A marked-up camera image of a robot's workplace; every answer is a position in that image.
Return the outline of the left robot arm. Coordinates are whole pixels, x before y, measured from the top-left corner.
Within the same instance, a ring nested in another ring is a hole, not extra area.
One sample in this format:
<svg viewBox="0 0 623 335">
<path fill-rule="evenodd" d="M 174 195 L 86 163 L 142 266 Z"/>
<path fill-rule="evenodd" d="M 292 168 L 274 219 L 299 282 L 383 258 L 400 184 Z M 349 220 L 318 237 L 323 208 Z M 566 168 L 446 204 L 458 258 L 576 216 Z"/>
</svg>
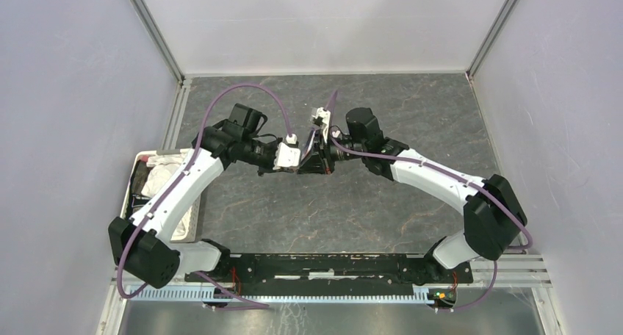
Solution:
<svg viewBox="0 0 623 335">
<path fill-rule="evenodd" d="M 262 112 L 235 104 L 228 118 L 202 129 L 162 188 L 129 218 L 116 217 L 108 226 L 113 261 L 121 287 L 124 272 L 145 286 L 161 289 L 178 273 L 203 271 L 212 281 L 223 281 L 231 262 L 219 247 L 198 242 L 171 246 L 177 225 L 201 193 L 231 164 L 244 162 L 260 173 L 291 170 L 298 166 L 298 137 L 289 133 L 264 143 L 259 131 L 267 122 Z"/>
</svg>

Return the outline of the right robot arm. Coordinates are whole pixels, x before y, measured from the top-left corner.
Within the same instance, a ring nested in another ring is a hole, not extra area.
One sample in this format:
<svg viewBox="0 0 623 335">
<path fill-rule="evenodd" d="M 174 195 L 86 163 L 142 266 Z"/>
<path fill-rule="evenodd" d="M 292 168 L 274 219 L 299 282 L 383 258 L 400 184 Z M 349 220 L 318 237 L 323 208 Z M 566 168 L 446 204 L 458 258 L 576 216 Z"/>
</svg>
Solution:
<svg viewBox="0 0 623 335">
<path fill-rule="evenodd" d="M 443 282 L 463 262 L 482 257 L 496 261 L 508 249 L 530 248 L 527 218 L 509 181 L 497 174 L 485 179 L 434 162 L 405 143 L 385 136 L 371 109 L 358 107 L 346 115 L 347 131 L 332 124 L 331 112 L 313 109 L 311 131 L 299 173 L 330 174 L 337 162 L 360 159 L 369 172 L 417 188 L 451 206 L 463 227 L 429 251 L 426 276 Z M 525 236 L 525 243 L 514 240 Z"/>
</svg>

